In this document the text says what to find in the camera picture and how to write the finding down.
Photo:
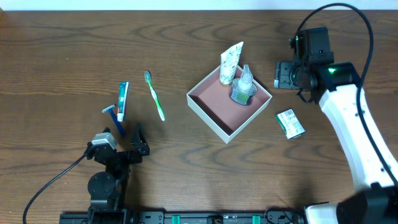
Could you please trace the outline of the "clear pump bottle green label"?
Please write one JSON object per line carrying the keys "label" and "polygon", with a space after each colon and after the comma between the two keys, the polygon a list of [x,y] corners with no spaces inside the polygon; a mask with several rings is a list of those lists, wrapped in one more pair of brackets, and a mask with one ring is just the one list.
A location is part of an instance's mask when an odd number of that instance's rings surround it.
{"label": "clear pump bottle green label", "polygon": [[249,65],[244,64],[241,76],[235,78],[232,82],[230,98],[240,105],[248,105],[251,97],[257,92],[257,87],[253,81],[254,78]]}

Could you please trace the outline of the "white lotion tube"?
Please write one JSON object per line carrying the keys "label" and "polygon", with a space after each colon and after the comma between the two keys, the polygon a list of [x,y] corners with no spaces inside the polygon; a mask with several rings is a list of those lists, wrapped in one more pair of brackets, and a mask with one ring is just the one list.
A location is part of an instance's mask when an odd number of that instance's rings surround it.
{"label": "white lotion tube", "polygon": [[232,84],[244,42],[231,46],[220,55],[220,83],[224,86]]}

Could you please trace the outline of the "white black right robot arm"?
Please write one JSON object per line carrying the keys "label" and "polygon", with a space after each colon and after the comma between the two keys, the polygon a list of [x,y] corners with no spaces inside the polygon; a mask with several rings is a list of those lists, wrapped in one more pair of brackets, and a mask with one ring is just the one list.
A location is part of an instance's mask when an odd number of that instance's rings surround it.
{"label": "white black right robot arm", "polygon": [[289,40],[291,61],[276,63],[275,88],[311,93],[332,124],[347,158],[356,193],[339,203],[306,206],[296,223],[397,223],[397,161],[388,150],[350,62],[336,63],[325,27]]}

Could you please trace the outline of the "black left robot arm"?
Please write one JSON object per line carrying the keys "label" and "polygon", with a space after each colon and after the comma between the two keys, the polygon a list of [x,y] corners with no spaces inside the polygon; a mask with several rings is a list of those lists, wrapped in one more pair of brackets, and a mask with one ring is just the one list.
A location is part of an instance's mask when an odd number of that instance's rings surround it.
{"label": "black left robot arm", "polygon": [[91,195],[88,209],[89,221],[95,218],[113,218],[124,215],[123,205],[129,180],[130,166],[142,162],[150,154],[149,145],[144,137],[141,123],[136,124],[130,142],[132,149],[117,151],[117,141],[109,128],[96,134],[88,143],[85,156],[105,166],[104,172],[98,172],[88,182]]}

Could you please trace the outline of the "blue disposable razor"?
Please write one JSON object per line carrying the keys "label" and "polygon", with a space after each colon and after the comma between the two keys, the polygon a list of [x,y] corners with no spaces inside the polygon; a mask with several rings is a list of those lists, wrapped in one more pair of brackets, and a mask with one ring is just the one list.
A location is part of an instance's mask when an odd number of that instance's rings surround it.
{"label": "blue disposable razor", "polygon": [[120,135],[121,135],[122,137],[125,137],[125,136],[126,136],[126,133],[125,133],[123,127],[121,126],[121,123],[118,121],[118,118],[117,118],[116,114],[115,114],[114,111],[113,111],[113,109],[114,109],[115,107],[116,107],[115,104],[110,105],[110,106],[106,107],[105,109],[103,109],[103,110],[102,110],[102,113],[109,113],[109,114],[111,115],[111,118],[112,118],[112,120],[113,120],[115,126],[117,127],[117,129],[118,129]]}

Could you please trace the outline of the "green white toothpaste tube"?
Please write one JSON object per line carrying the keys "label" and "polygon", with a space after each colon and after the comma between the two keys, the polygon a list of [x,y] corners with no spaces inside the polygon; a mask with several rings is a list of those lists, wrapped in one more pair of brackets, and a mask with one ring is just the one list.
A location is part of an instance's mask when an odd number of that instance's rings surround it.
{"label": "green white toothpaste tube", "polygon": [[124,120],[128,89],[129,89],[129,82],[119,83],[118,113],[117,113],[117,119],[119,122],[123,122]]}

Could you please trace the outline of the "green white soap package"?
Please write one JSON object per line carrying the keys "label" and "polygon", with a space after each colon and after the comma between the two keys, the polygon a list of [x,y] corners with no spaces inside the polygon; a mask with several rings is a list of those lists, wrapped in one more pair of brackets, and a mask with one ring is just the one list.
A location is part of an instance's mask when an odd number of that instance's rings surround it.
{"label": "green white soap package", "polygon": [[276,120],[280,124],[287,139],[297,138],[305,133],[303,126],[292,109],[277,114]]}

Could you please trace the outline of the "green white toothbrush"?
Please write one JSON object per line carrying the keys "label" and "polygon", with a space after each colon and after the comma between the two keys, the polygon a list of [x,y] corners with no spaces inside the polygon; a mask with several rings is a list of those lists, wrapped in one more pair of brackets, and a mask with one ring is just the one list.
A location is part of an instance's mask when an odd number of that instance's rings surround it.
{"label": "green white toothbrush", "polygon": [[147,83],[148,86],[149,86],[149,89],[150,89],[152,98],[153,98],[154,101],[155,101],[155,104],[156,104],[156,107],[157,107],[157,111],[158,111],[159,117],[160,117],[160,119],[161,119],[162,121],[165,121],[165,115],[164,115],[163,109],[162,109],[162,107],[161,107],[161,105],[160,105],[160,103],[159,103],[159,100],[158,100],[158,97],[157,97],[157,93],[155,92],[155,90],[154,90],[154,88],[153,88],[153,86],[152,86],[152,83],[151,83],[152,79],[151,79],[151,75],[150,75],[150,72],[149,72],[149,71],[146,70],[146,71],[144,72],[144,78],[145,78],[146,83]]}

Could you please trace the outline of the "white box with pink interior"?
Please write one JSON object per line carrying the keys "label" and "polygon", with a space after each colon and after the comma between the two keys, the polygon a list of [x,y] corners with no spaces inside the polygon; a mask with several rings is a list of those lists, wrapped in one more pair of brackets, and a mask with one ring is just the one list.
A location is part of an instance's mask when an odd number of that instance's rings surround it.
{"label": "white box with pink interior", "polygon": [[220,67],[187,93],[188,106],[224,141],[229,143],[269,104],[272,95],[256,80],[257,93],[247,106],[230,98],[231,87],[219,81]]}

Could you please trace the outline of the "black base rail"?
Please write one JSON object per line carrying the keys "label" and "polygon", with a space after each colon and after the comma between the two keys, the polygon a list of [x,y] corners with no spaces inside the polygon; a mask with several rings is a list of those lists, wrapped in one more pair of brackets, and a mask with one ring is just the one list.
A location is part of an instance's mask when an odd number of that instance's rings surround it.
{"label": "black base rail", "polygon": [[64,213],[62,224],[305,224],[305,215],[293,210],[271,209],[254,213],[170,213],[160,211]]}

